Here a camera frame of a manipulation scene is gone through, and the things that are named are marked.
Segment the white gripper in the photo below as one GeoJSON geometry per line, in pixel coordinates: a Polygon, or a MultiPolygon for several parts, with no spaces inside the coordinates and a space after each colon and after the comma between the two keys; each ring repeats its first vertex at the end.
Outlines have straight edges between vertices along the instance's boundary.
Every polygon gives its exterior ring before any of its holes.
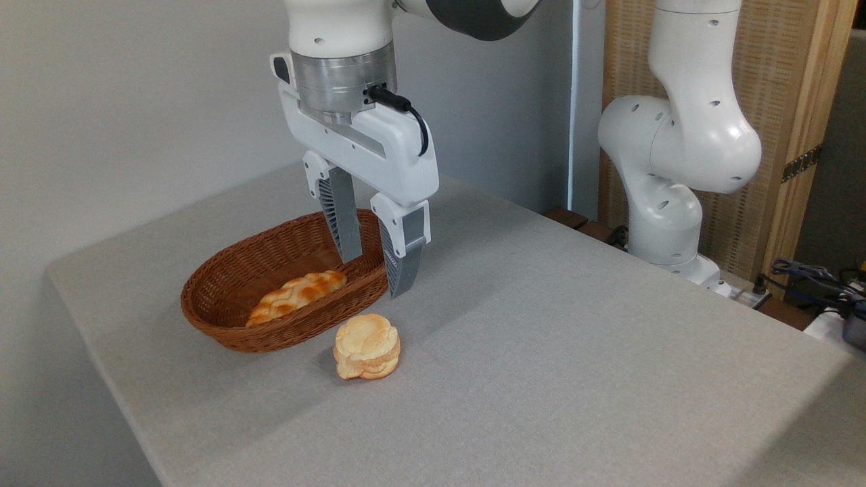
{"type": "Polygon", "coordinates": [[[350,124],[317,120],[301,109],[288,55],[276,53],[270,62],[291,133],[309,149],[303,158],[307,185],[342,262],[363,253],[353,175],[378,191],[371,209],[378,217],[390,297],[402,295],[413,286],[423,246],[431,241],[426,199],[439,188],[432,136],[421,154],[421,124],[383,104],[352,115],[350,124]]]}

